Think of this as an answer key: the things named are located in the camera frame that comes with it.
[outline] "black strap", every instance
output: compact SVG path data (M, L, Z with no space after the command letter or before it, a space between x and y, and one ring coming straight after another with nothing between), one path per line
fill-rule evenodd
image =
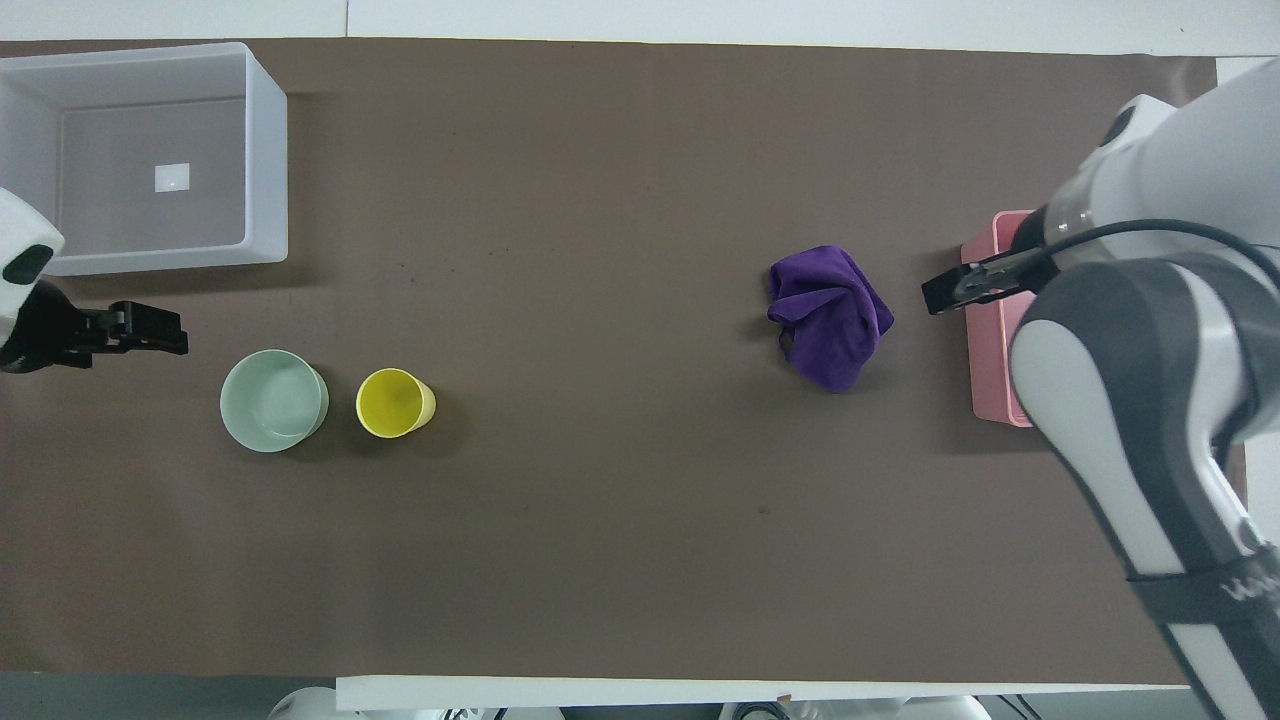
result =
M1147 615L1160 625L1230 625L1280 609L1280 552L1256 555L1187 575L1130 578Z

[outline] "yellow plastic cup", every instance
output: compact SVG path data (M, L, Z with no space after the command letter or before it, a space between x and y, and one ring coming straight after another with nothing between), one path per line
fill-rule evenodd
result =
M378 437L406 436L425 425L433 415L435 393L399 368L384 368L369 375L356 393L356 416Z

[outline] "white plastic bin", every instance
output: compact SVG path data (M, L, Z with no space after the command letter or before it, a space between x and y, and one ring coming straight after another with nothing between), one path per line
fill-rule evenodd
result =
M241 42L0 59L0 187L52 275L288 255L285 97Z

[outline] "white label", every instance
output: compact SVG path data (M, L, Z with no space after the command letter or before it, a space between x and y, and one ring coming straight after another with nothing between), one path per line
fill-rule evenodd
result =
M191 190L191 164L156 165L156 192Z

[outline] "purple towel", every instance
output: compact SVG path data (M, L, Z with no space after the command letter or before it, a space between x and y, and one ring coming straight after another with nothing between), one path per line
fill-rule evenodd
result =
M847 252L823 245L769 268L769 319L782 325L782 352L827 392L854 387L893 314Z

